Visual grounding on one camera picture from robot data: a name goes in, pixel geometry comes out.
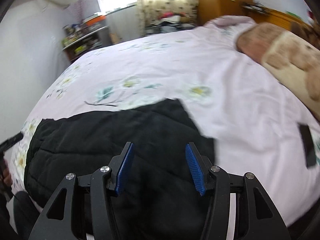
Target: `orange box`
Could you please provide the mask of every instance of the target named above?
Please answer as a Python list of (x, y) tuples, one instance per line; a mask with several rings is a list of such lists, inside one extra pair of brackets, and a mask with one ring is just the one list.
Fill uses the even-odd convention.
[(93, 19), (85, 22), (85, 24), (86, 24), (87, 26), (90, 26), (90, 25), (92, 25), (92, 24), (94, 24), (94, 23), (96, 23), (96, 22), (99, 22), (99, 21), (102, 21), (102, 20), (105, 20), (105, 19), (106, 19), (106, 16), (105, 16), (105, 15), (100, 15), (100, 16), (97, 16), (97, 17), (95, 17), (95, 18), (93, 18)]

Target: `black phone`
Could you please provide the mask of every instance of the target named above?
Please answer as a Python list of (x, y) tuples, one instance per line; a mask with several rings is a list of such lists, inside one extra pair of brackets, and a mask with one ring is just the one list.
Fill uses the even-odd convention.
[(308, 125), (299, 124), (299, 130), (303, 142), (305, 157), (306, 157), (306, 167), (313, 167), (316, 165), (316, 151), (313, 143), (311, 131)]

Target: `metal screw head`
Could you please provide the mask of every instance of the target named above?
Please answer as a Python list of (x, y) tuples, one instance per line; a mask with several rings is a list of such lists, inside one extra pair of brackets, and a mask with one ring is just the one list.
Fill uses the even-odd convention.
[(69, 174), (67, 174), (66, 179), (71, 180), (74, 177), (75, 177), (75, 175), (73, 173), (69, 173)]
[(212, 170), (213, 172), (219, 172), (219, 171), (220, 171), (220, 167), (218, 167), (218, 166), (212, 166), (212, 167), (211, 167), (211, 170)]
[(101, 172), (107, 172), (109, 170), (110, 170), (110, 168), (108, 166), (103, 166), (103, 167), (100, 168)]
[(248, 179), (254, 179), (254, 175), (252, 173), (250, 173), (250, 172), (247, 173), (246, 176), (247, 176)]

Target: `floral pattern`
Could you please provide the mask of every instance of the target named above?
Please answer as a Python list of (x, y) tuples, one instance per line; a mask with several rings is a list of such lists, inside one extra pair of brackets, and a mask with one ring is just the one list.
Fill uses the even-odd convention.
[[(94, 51), (94, 55), (98, 55), (103, 53), (102, 49), (97, 49)], [(46, 96), (46, 98), (50, 98), (52, 96), (55, 96), (55, 98), (60, 99), (62, 96), (66, 93), (68, 90), (68, 87), (76, 81), (82, 74), (87, 74), (93, 69), (95, 69), (96, 66), (89, 62), (84, 66), (81, 66), (80, 64), (72, 64), (70, 65), (62, 74), (61, 76), (56, 80), (56, 82), (53, 85), (53, 89), (51, 92)]]
[(20, 180), (13, 179), (13, 186), (18, 188), (16, 183), (19, 183), (20, 188), (22, 187), (20, 181), (24, 180), (24, 169), (26, 167), (26, 159), (27, 159), (27, 152), (29, 149), (30, 141), (33, 135), (36, 132), (36, 129), (41, 122), (41, 119), (29, 119), (27, 120), (21, 131), (23, 132), (24, 136), (23, 139), (15, 146), (15, 155), (13, 156), (13, 163), (16, 168), (17, 174), (20, 177)]
[(194, 86), (189, 89), (189, 95), (196, 98), (208, 97), (211, 94), (211, 89), (204, 86)]
[(167, 49), (170, 47), (170, 44), (167, 43), (159, 43), (159, 42), (144, 42), (140, 45), (138, 44), (133, 44), (128, 46), (125, 49), (122, 50), (127, 50), (127, 49), (139, 49), (138, 51), (148, 51), (148, 52), (166, 52)]
[(125, 88), (131, 88), (131, 87), (134, 87), (135, 85), (140, 84), (140, 83), (141, 83), (141, 81), (138, 77), (132, 76), (132, 77), (126, 78), (124, 80), (123, 86)]
[(130, 109), (155, 102), (154, 96), (146, 95), (143, 91), (156, 90), (161, 86), (160, 83), (142, 83), (141, 78), (130, 76), (120, 84), (109, 85), (98, 90), (95, 96), (96, 100), (92, 103), (85, 101), (85, 103), (92, 106), (113, 106), (120, 109)]

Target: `bed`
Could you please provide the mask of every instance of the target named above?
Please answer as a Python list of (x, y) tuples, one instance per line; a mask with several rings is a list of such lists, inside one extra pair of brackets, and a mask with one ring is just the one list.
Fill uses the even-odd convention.
[[(265, 68), (236, 51), (237, 37), (254, 24), (247, 19), (218, 27), (211, 21), (79, 58), (44, 93), (23, 126), (25, 137), (10, 162), (13, 191), (25, 189), (27, 150), (41, 119), (179, 98), (202, 135), (217, 139), (215, 164), (228, 173), (254, 173), (286, 225), (294, 223), (320, 196), (320, 162), (306, 168), (298, 124), (309, 125), (319, 141), (320, 126)], [(233, 239), (234, 198), (230, 213), (228, 239)]]

